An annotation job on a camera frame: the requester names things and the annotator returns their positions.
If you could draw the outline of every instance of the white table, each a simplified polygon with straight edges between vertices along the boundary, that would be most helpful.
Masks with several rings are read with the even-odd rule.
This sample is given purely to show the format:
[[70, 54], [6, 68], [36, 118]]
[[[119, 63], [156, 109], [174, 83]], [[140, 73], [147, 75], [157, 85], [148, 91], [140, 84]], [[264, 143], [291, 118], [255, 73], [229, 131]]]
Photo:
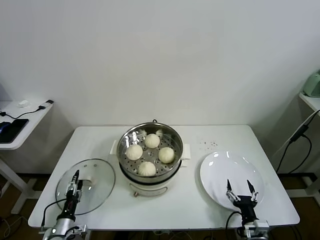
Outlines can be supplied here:
[[[299, 215], [283, 188], [251, 128], [247, 125], [174, 126], [186, 144], [190, 144], [188, 167], [181, 168], [168, 191], [160, 196], [133, 197], [133, 191], [109, 152], [128, 126], [78, 127], [58, 161], [28, 224], [41, 226], [45, 207], [55, 201], [55, 189], [61, 176], [74, 164], [91, 158], [107, 160], [114, 168], [114, 189], [96, 210], [76, 216], [77, 224], [91, 230], [204, 230], [224, 228], [230, 211], [215, 203], [199, 179], [204, 157], [217, 150], [237, 152], [252, 162], [265, 181], [265, 195], [255, 208], [257, 217], [271, 226], [295, 225]], [[46, 211], [46, 227], [53, 227], [61, 210], [54, 205]], [[241, 226], [241, 217], [232, 217], [231, 228]]]
[[[12, 117], [17, 117], [20, 114], [26, 112], [32, 112], [38, 109], [38, 106], [42, 105], [42, 102], [32, 102], [29, 107], [18, 107], [17, 101], [0, 101], [1, 112], [6, 112]], [[34, 113], [26, 114], [21, 117], [21, 119], [29, 119], [29, 122], [25, 125], [22, 131], [14, 139], [12, 143], [0, 144], [0, 150], [15, 150], [19, 148], [31, 132], [35, 129], [41, 119], [47, 114], [51, 109], [52, 104], [50, 104], [45, 109], [39, 110]], [[0, 116], [0, 122], [13, 122], [14, 119], [9, 116]], [[18, 190], [21, 191], [21, 195], [14, 207], [11, 210], [12, 214], [18, 214], [25, 204], [27, 199], [38, 199], [41, 195], [41, 191], [34, 191], [32, 187], [36, 183], [36, 179], [30, 179], [28, 183], [25, 183], [0, 157], [0, 174], [5, 177], [8, 182], [2, 187], [2, 195], [5, 193], [10, 184], [13, 184]]]
[[[309, 97], [304, 95], [302, 92], [299, 94], [299, 97], [314, 111], [320, 109], [320, 97]], [[312, 197], [320, 206], [320, 178], [312, 182], [310, 177], [302, 177], [303, 181], [307, 185], [306, 189], [289, 189], [286, 192], [291, 198], [306, 198]]]

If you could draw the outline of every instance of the cable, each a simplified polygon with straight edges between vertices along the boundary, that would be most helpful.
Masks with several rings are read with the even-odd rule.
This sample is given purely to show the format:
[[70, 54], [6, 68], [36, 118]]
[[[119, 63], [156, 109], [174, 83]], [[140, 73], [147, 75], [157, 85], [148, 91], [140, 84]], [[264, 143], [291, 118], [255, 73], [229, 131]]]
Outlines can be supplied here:
[[226, 240], [229, 240], [229, 237], [228, 237], [228, 224], [229, 224], [229, 221], [230, 221], [231, 217], [232, 217], [233, 215], [235, 215], [235, 214], [240, 214], [240, 215], [241, 215], [241, 212], [239, 212], [239, 211], [233, 211], [233, 212], [229, 215], [228, 219], [226, 220], [226, 223], [225, 223], [225, 237], [226, 237]]
[[54, 103], [54, 101], [48, 100], [48, 101], [46, 101], [45, 103], [39, 105], [36, 110], [22, 113], [22, 114], [20, 114], [20, 115], [17, 116], [17, 117], [13, 117], [13, 116], [7, 114], [5, 111], [0, 111], [0, 116], [2, 116], [2, 117], [8, 116], [9, 118], [12, 118], [12, 119], [18, 119], [18, 118], [22, 117], [23, 115], [33, 114], [33, 113], [35, 113], [35, 112], [37, 112], [37, 111], [39, 111], [39, 110], [46, 109], [48, 106], [50, 106], [50, 105], [53, 104], [53, 103]]
[[134, 236], [137, 234], [137, 232], [136, 231], [134, 231], [133, 232], [133, 234], [132, 234], [132, 236], [131, 237], [129, 237], [129, 234], [128, 234], [128, 240], [131, 240], [131, 239], [133, 239], [134, 238]]
[[292, 229], [292, 232], [294, 233], [295, 240], [298, 240], [298, 237], [297, 237], [297, 234], [296, 234], [294, 228], [292, 226], [290, 226], [290, 228]]
[[[7, 219], [12, 218], [12, 217], [15, 217], [15, 216], [19, 216], [19, 218], [18, 218], [17, 220], [15, 220], [12, 224], [9, 224], [8, 221], [7, 221]], [[8, 217], [6, 217], [6, 218], [3, 218], [3, 219], [2, 219], [2, 222], [5, 222], [8, 227], [7, 227], [7, 228], [5, 229], [5, 231], [4, 231], [3, 239], [2, 239], [2, 240], [9, 239], [12, 235], [14, 235], [14, 234], [20, 229], [20, 226], [21, 226], [21, 224], [22, 224], [22, 222], [23, 222], [23, 219], [28, 222], [28, 219], [26, 219], [24, 216], [21, 216], [20, 214], [13, 214], [13, 215], [10, 215], [10, 216], [8, 216]], [[11, 227], [12, 227], [14, 224], [16, 224], [19, 220], [21, 220], [21, 221], [20, 221], [18, 227], [17, 227], [13, 232], [11, 232]]]
[[75, 239], [76, 238], [76, 235], [70, 235], [70, 236], [68, 236], [66, 239], [67, 240], [72, 240], [72, 239]]
[[276, 238], [275, 238], [275, 236], [273, 235], [273, 233], [271, 232], [271, 230], [269, 231], [269, 233], [270, 233], [272, 239], [273, 239], [273, 240], [276, 240]]
[[65, 201], [67, 200], [66, 198], [64, 199], [61, 199], [61, 200], [58, 200], [58, 201], [55, 201], [55, 202], [52, 202], [50, 203], [48, 206], [45, 207], [44, 211], [43, 211], [43, 217], [42, 217], [42, 222], [41, 222], [41, 228], [43, 229], [44, 225], [45, 225], [45, 221], [46, 221], [46, 211], [48, 209], [48, 207], [54, 205], [54, 204], [57, 204], [57, 203], [60, 203], [62, 201]]
[[169, 240], [172, 240], [176, 235], [181, 234], [181, 233], [185, 233], [189, 237], [190, 240], [193, 240], [192, 237], [189, 235], [189, 233], [187, 233], [186, 231], [180, 231], [180, 232], [173, 234], [173, 236], [170, 237]]
[[274, 156], [286, 145], [287, 142], [290, 141], [290, 139], [296, 134], [296, 132], [310, 119], [312, 118], [307, 124], [306, 126], [308, 126], [312, 120], [314, 119], [314, 117], [317, 115], [317, 113], [320, 112], [320, 109], [317, 110], [317, 111], [314, 111], [313, 113], [311, 113], [307, 118], [306, 120], [303, 121], [303, 123], [301, 123], [301, 125], [294, 131], [294, 133], [291, 135], [291, 137], [289, 137], [284, 143], [283, 145], [277, 150], [275, 151], [275, 153], [270, 157], [270, 160], [274, 158]]
[[243, 226], [240, 226], [240, 227], [238, 227], [237, 229], [236, 229], [236, 234], [238, 234], [238, 236], [239, 237], [241, 237], [241, 238], [246, 238], [247, 236], [246, 235], [243, 235], [243, 234], [241, 234], [241, 232], [240, 232], [240, 230], [243, 230], [244, 231], [244, 227]]
[[293, 227], [294, 227], [294, 229], [297, 231], [297, 233], [298, 233], [298, 235], [299, 235], [300, 240], [302, 240], [302, 236], [301, 236], [301, 233], [300, 233], [300, 231], [299, 231], [298, 227], [297, 227], [297, 226], [293, 226]]
[[205, 237], [203, 238], [203, 240], [207, 240], [207, 239], [216, 240], [216, 239], [214, 238], [213, 234], [212, 234], [212, 231], [210, 231], [210, 235], [209, 235], [209, 236], [205, 236]]
[[165, 232], [161, 232], [161, 231], [153, 231], [153, 234], [154, 234], [154, 235], [156, 235], [156, 236], [160, 236], [160, 235], [165, 234]]
[[292, 171], [289, 172], [289, 174], [291, 174], [292, 172], [294, 172], [295, 170], [297, 170], [298, 168], [300, 168], [302, 166], [302, 164], [305, 163], [305, 161], [307, 160], [307, 158], [309, 157], [310, 155], [310, 152], [311, 152], [311, 149], [312, 149], [312, 143], [311, 143], [311, 140], [306, 136], [306, 135], [302, 135], [301, 137], [305, 138], [308, 140], [309, 144], [310, 144], [310, 147], [309, 147], [309, 151], [307, 153], [307, 155], [305, 156], [305, 158], [303, 159], [303, 161], [299, 164], [299, 166], [297, 166], [295, 169], [293, 169]]
[[[78, 227], [78, 226], [70, 227], [70, 228], [65, 232], [64, 236], [66, 237], [67, 234], [68, 234], [70, 231], [72, 231], [73, 229], [79, 229], [79, 227]], [[71, 239], [74, 239], [75, 237], [76, 237], [75, 235], [70, 235], [70, 236], [68, 236], [66, 239], [71, 240]]]
[[281, 160], [280, 160], [280, 163], [279, 163], [279, 165], [278, 165], [278, 168], [276, 169], [276, 173], [279, 171], [279, 169], [280, 169], [280, 166], [281, 166], [281, 164], [282, 164], [282, 161], [284, 160], [284, 158], [285, 158], [285, 155], [286, 155], [286, 153], [287, 153], [287, 150], [288, 150], [288, 148], [289, 148], [289, 146], [292, 144], [292, 141], [290, 141], [289, 143], [288, 143], [288, 145], [285, 147], [285, 150], [284, 150], [284, 152], [283, 152], [283, 154], [282, 154], [282, 157], [281, 157]]
[[311, 118], [310, 121], [306, 124], [307, 126], [312, 122], [312, 120], [315, 118], [315, 116], [317, 115], [318, 112], [320, 112], [320, 109], [314, 112], [312, 118]]
[[17, 117], [13, 117], [13, 116], [9, 115], [8, 113], [6, 113], [6, 112], [4, 112], [4, 111], [2, 111], [1, 113], [5, 113], [5, 116], [8, 116], [8, 117], [10, 117], [10, 118], [12, 118], [12, 119], [18, 119], [18, 118], [22, 117], [23, 115], [33, 114], [33, 113], [35, 113], [35, 112], [38, 112], [39, 110], [41, 110], [41, 108], [38, 108], [38, 109], [35, 110], [35, 111], [28, 111], [28, 112], [22, 113], [22, 114], [20, 114], [20, 115], [17, 116]]

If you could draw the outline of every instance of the steamed bun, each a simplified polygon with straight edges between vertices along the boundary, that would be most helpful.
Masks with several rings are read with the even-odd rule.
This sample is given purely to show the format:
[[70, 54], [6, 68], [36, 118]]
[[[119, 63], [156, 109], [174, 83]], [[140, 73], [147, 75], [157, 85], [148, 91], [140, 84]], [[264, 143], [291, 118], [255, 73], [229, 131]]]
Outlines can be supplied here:
[[144, 177], [156, 175], [156, 166], [149, 161], [144, 161], [138, 167], [138, 174]]
[[155, 149], [160, 144], [160, 138], [151, 133], [145, 137], [144, 144], [149, 149]]
[[158, 156], [162, 163], [169, 164], [175, 159], [175, 152], [170, 147], [164, 147], [160, 149]]
[[132, 161], [135, 161], [141, 158], [142, 153], [143, 153], [142, 147], [137, 144], [131, 145], [125, 151], [125, 155], [128, 157], [128, 159]]

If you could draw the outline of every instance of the green appliance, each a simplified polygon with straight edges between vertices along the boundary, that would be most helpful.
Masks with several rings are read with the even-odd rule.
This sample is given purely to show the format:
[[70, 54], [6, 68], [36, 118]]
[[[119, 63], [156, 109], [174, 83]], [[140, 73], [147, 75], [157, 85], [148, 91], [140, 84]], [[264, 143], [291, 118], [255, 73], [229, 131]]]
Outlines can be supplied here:
[[320, 70], [307, 79], [303, 92], [309, 97], [320, 98]]

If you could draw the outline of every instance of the power cord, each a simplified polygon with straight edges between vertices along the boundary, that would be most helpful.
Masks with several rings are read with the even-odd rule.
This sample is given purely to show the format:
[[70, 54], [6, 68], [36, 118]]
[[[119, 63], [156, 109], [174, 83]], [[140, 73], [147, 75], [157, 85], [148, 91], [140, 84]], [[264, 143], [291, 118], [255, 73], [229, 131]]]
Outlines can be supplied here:
[[299, 231], [298, 227], [297, 227], [297, 226], [293, 226], [293, 229], [295, 229], [295, 230], [296, 230], [296, 232], [297, 232], [297, 233], [298, 233], [298, 235], [299, 235], [300, 240], [302, 240], [302, 236], [301, 236], [301, 233], [300, 233], [300, 231]]
[[272, 231], [269, 231], [269, 234], [271, 235], [273, 240], [276, 240], [275, 236], [273, 235]]
[[303, 138], [305, 138], [305, 139], [308, 140], [309, 146], [310, 146], [310, 147], [309, 147], [309, 151], [308, 151], [307, 155], [305, 156], [305, 158], [303, 159], [303, 161], [299, 164], [299, 166], [297, 166], [295, 169], [293, 169], [292, 171], [290, 171], [289, 174], [293, 173], [295, 170], [297, 170], [298, 168], [300, 168], [300, 167], [302, 166], [302, 164], [305, 163], [305, 161], [306, 161], [307, 158], [309, 157], [310, 152], [311, 152], [311, 149], [312, 149], [312, 142], [311, 142], [311, 140], [310, 140], [306, 135], [304, 135], [304, 134], [303, 134], [301, 137], [303, 137]]
[[[19, 218], [17, 220], [15, 220], [12, 224], [9, 224], [8, 219], [15, 217], [15, 216], [19, 216]], [[12, 226], [15, 225], [19, 220], [20, 220], [20, 223], [19, 223], [18, 227], [12, 232]], [[20, 214], [13, 214], [13, 215], [10, 215], [6, 218], [2, 218], [1, 223], [5, 222], [8, 227], [5, 229], [4, 234], [3, 234], [3, 238], [1, 240], [6, 240], [6, 239], [11, 238], [20, 229], [23, 220], [28, 222], [28, 220]]]
[[210, 231], [210, 235], [209, 235], [209, 236], [205, 236], [205, 237], [203, 238], [203, 240], [216, 240], [216, 239], [214, 238], [214, 236], [213, 236], [213, 234], [212, 234], [212, 231]]
[[45, 209], [44, 209], [44, 211], [43, 211], [42, 222], [41, 222], [41, 231], [44, 230], [45, 221], [46, 221], [46, 211], [47, 211], [47, 209], [48, 209], [50, 206], [52, 206], [52, 205], [54, 205], [54, 204], [57, 204], [57, 203], [60, 203], [60, 202], [65, 201], [65, 200], [67, 200], [67, 199], [64, 198], [64, 199], [60, 199], [60, 200], [58, 200], [58, 201], [54, 201], [54, 202], [50, 203], [48, 206], [45, 207]]
[[236, 229], [236, 234], [238, 234], [238, 236], [241, 237], [241, 238], [247, 237], [247, 236], [243, 235], [243, 234], [240, 232], [240, 230], [243, 231], [244, 229], [245, 229], [245, 228], [244, 228], [243, 226], [240, 226], [240, 227], [238, 227], [238, 228]]
[[306, 120], [303, 121], [303, 123], [301, 123], [301, 125], [294, 131], [294, 133], [292, 134], [291, 137], [289, 137], [284, 143], [283, 145], [277, 150], [275, 151], [275, 153], [271, 156], [270, 159], [273, 159], [275, 157], [275, 155], [286, 145], [287, 142], [289, 142], [291, 140], [291, 138], [294, 137], [294, 135], [301, 129], [301, 127], [305, 126], [309, 126], [309, 124], [313, 121], [313, 119], [315, 118], [315, 116], [317, 115], [317, 113], [320, 112], [320, 109], [317, 111], [314, 111], [313, 113], [311, 113]]
[[226, 240], [229, 240], [229, 236], [228, 236], [228, 225], [229, 225], [229, 221], [230, 221], [231, 217], [232, 217], [233, 215], [235, 215], [235, 214], [240, 214], [240, 215], [242, 215], [241, 212], [239, 212], [239, 211], [233, 211], [233, 212], [229, 215], [228, 219], [226, 220], [226, 224], [225, 224], [225, 237], [226, 237]]
[[276, 169], [276, 173], [279, 171], [279, 169], [280, 169], [280, 166], [281, 166], [281, 164], [282, 164], [282, 161], [284, 160], [284, 158], [285, 158], [285, 155], [286, 155], [286, 153], [287, 153], [287, 150], [288, 150], [288, 148], [289, 148], [289, 146], [292, 144], [292, 142], [290, 141], [289, 143], [288, 143], [288, 145], [285, 147], [285, 150], [284, 150], [284, 152], [283, 152], [283, 154], [282, 154], [282, 157], [281, 157], [281, 160], [280, 160], [280, 163], [279, 163], [279, 165], [278, 165], [278, 168]]
[[313, 112], [313, 113], [298, 127], [298, 129], [294, 132], [294, 134], [293, 134], [287, 141], [285, 141], [285, 143], [273, 154], [273, 156], [276, 155], [276, 153], [277, 153], [280, 149], [282, 149], [282, 147], [289, 141], [289, 143], [288, 143], [287, 146], [285, 147], [285, 150], [284, 150], [284, 152], [283, 152], [283, 154], [282, 154], [280, 163], [279, 163], [279, 165], [278, 165], [278, 167], [277, 167], [277, 169], [276, 169], [276, 171], [275, 171], [276, 173], [278, 173], [278, 171], [279, 171], [279, 169], [280, 169], [280, 166], [281, 166], [281, 164], [282, 164], [282, 161], [284, 160], [284, 157], [285, 157], [285, 155], [286, 155], [286, 153], [287, 153], [287, 150], [288, 150], [289, 146], [290, 146], [292, 143], [294, 143], [295, 141], [297, 141], [300, 137], [303, 137], [303, 138], [305, 138], [305, 139], [308, 140], [309, 145], [310, 145], [309, 151], [308, 151], [306, 157], [303, 159], [303, 161], [299, 164], [299, 166], [297, 166], [294, 170], [290, 171], [289, 174], [291, 174], [292, 172], [294, 172], [295, 170], [297, 170], [298, 168], [300, 168], [300, 167], [302, 166], [302, 164], [304, 164], [305, 161], [308, 159], [308, 157], [309, 157], [309, 155], [310, 155], [310, 152], [311, 152], [311, 149], [312, 149], [312, 143], [311, 143], [311, 140], [310, 140], [304, 133], [308, 130], [309, 124], [313, 121], [313, 119], [315, 118], [315, 116], [316, 116], [317, 113], [319, 113], [319, 112], [320, 112], [320, 109], [317, 110], [317, 111], [315, 111], [315, 112]]
[[193, 240], [193, 239], [192, 239], [192, 237], [190, 236], [190, 234], [189, 234], [189, 233], [187, 233], [186, 231], [180, 231], [180, 232], [177, 232], [177, 233], [173, 234], [173, 236], [172, 236], [172, 237], [170, 237], [170, 239], [169, 239], [169, 240], [174, 239], [174, 237], [176, 237], [178, 234], [182, 234], [182, 233], [186, 234], [190, 240]]
[[20, 114], [20, 115], [17, 116], [17, 117], [13, 117], [13, 116], [9, 115], [8, 113], [6, 113], [5, 111], [0, 111], [0, 116], [2, 116], [2, 117], [8, 116], [9, 118], [12, 118], [12, 119], [18, 119], [18, 118], [22, 117], [23, 115], [33, 114], [33, 113], [35, 113], [35, 112], [38, 112], [39, 110], [46, 109], [50, 104], [53, 104], [53, 103], [54, 103], [54, 101], [48, 100], [48, 101], [46, 101], [44, 104], [38, 106], [37, 110], [28, 111], [28, 112], [22, 113], [22, 114]]
[[136, 236], [137, 232], [133, 232], [132, 236], [129, 237], [129, 234], [128, 234], [128, 240], [132, 240], [135, 236]]
[[292, 232], [293, 232], [293, 234], [294, 234], [295, 240], [298, 240], [298, 236], [297, 236], [297, 234], [296, 234], [296, 231], [294, 230], [294, 228], [293, 228], [292, 226], [290, 226], [290, 228], [292, 229]]

